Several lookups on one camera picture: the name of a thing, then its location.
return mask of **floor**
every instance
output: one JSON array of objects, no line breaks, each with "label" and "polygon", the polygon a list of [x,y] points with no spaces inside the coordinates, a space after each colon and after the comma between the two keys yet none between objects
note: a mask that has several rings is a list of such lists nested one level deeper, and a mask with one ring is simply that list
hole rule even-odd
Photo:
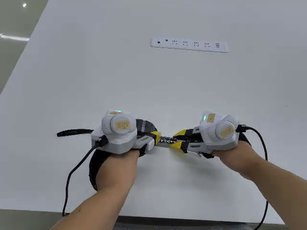
[{"label": "floor", "polygon": [[[0,93],[30,39],[47,0],[1,0],[0,3]],[[49,229],[61,218],[60,213],[0,210],[0,229]],[[120,222],[159,224],[161,219],[121,218]],[[163,220],[169,225],[170,220]],[[264,225],[263,230],[285,230],[280,225]]]}]

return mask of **sticker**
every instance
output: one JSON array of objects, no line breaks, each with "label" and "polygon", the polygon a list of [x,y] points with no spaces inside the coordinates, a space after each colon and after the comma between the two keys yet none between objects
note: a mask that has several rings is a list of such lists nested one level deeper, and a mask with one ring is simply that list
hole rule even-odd
[{"label": "sticker", "polygon": [[233,133],[234,128],[232,126],[228,126],[227,128],[223,129],[220,133],[222,138],[227,137],[229,134]]},{"label": "sticker", "polygon": [[126,130],[130,129],[130,122],[129,121],[116,121],[115,122],[115,130]]},{"label": "sticker", "polygon": [[115,114],[122,114],[122,112],[118,112],[118,111],[112,111],[109,114],[115,115]]},{"label": "sticker", "polygon": [[215,119],[215,114],[208,114],[207,123],[213,123]]}]

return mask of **white table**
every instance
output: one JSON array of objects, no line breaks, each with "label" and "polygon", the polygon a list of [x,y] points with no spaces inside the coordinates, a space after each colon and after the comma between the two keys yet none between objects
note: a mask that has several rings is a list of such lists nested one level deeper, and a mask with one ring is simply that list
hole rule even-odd
[{"label": "white table", "polygon": [[[307,4],[297,1],[49,0],[0,96],[0,208],[61,211],[68,172],[119,108],[164,135],[204,109],[264,136],[273,163],[307,178]],[[226,41],[227,54],[150,47],[155,36]],[[263,154],[257,137],[248,133]],[[88,161],[68,210],[94,193]],[[265,200],[218,159],[156,148],[139,160],[121,215],[258,222]],[[270,207],[267,223],[281,223]]]}]

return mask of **black cable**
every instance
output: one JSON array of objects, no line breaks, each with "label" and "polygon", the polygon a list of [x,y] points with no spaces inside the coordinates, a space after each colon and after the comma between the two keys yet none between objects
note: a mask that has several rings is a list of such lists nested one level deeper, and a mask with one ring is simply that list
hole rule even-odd
[{"label": "black cable", "polygon": [[[237,129],[236,131],[237,131],[237,132],[246,132],[246,130],[252,130],[252,131],[254,131],[254,132],[258,135],[258,137],[259,137],[259,139],[260,139],[260,141],[261,141],[261,143],[262,143],[262,146],[263,146],[265,160],[268,161],[268,152],[267,152],[267,148],[265,147],[264,140],[263,140],[263,138],[262,138],[260,132],[258,132],[256,129],[254,129],[254,128],[252,128],[252,127],[248,127],[248,126],[245,126],[245,125],[239,125],[239,126],[238,126],[238,129]],[[260,223],[257,225],[257,227],[256,227],[254,230],[259,229],[259,228],[261,227],[261,225],[263,224],[264,219],[265,219],[265,217],[266,217],[266,215],[267,215],[267,212],[268,212],[268,206],[269,206],[269,202],[266,201],[266,203],[265,203],[265,209],[264,209],[264,213],[263,213],[262,219],[261,219]]]},{"label": "black cable", "polygon": [[69,129],[64,130],[59,133],[57,133],[58,137],[66,137],[66,136],[72,136],[72,135],[78,135],[78,134],[88,134],[92,133],[94,130],[92,129],[85,129],[85,128],[79,128],[79,129]]},{"label": "black cable", "polygon": [[66,181],[66,187],[65,187],[65,202],[64,202],[64,206],[62,210],[63,217],[65,216],[65,208],[66,208],[67,201],[68,201],[68,186],[69,186],[69,181],[71,179],[71,175],[80,167],[80,165],[83,164],[83,162],[88,158],[88,156],[91,154],[91,152],[93,152],[93,150],[95,150],[97,147],[103,147],[107,143],[108,143],[108,139],[106,138],[105,135],[98,138],[98,140],[95,142],[95,145],[86,153],[86,155],[82,158],[82,160],[68,174],[67,181]]},{"label": "black cable", "polygon": [[82,165],[82,163],[86,160],[86,158],[88,158],[88,156],[98,147],[98,145],[94,145],[87,153],[86,155],[82,158],[82,160],[70,171],[70,173],[68,174],[67,177],[67,181],[66,181],[66,187],[65,187],[65,202],[64,202],[64,206],[63,206],[63,210],[62,210],[62,216],[65,216],[65,208],[67,205],[67,201],[68,201],[68,186],[69,186],[69,181],[71,179],[71,175],[80,167],[80,165]]}]

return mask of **power outlet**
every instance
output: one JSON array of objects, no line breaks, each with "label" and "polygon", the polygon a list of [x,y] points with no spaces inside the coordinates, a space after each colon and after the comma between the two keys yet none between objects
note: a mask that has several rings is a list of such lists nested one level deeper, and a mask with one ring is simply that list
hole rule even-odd
[{"label": "power outlet", "polygon": [[172,49],[190,49],[199,51],[211,51],[227,53],[228,45],[226,42],[209,42],[204,40],[186,39],[186,38],[152,38],[152,47],[172,48]]}]

